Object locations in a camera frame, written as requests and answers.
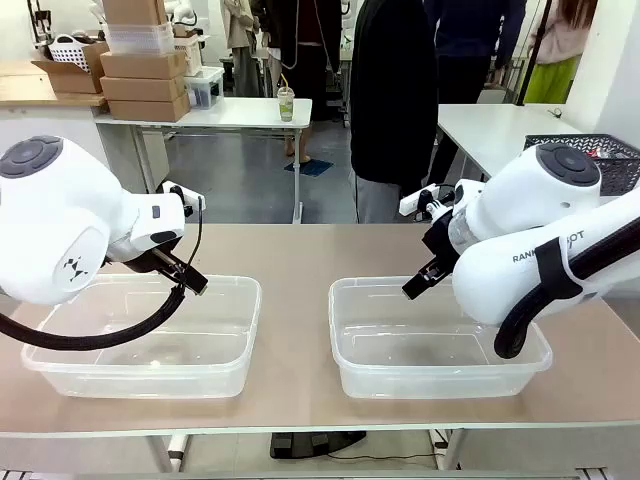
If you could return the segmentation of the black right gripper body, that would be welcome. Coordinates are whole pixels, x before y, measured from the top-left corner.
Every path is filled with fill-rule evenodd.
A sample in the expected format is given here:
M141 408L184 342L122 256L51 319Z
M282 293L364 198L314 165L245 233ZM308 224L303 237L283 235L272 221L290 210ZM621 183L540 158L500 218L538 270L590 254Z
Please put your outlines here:
M431 222L423 236L423 243L440 263L456 263L460 254L455 250L449 238L451 214L444 214Z

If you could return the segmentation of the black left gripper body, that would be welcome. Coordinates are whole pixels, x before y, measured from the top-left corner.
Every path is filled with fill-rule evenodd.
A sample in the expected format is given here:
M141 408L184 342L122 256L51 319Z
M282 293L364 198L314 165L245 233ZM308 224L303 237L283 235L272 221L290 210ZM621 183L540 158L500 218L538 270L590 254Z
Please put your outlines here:
M176 257L172 251L181 238L173 232L161 232L151 235L152 240L159 240L150 250L140 251L133 247L130 238L124 238L110 246L110 262L122 263L136 273L173 274L185 269L185 262Z

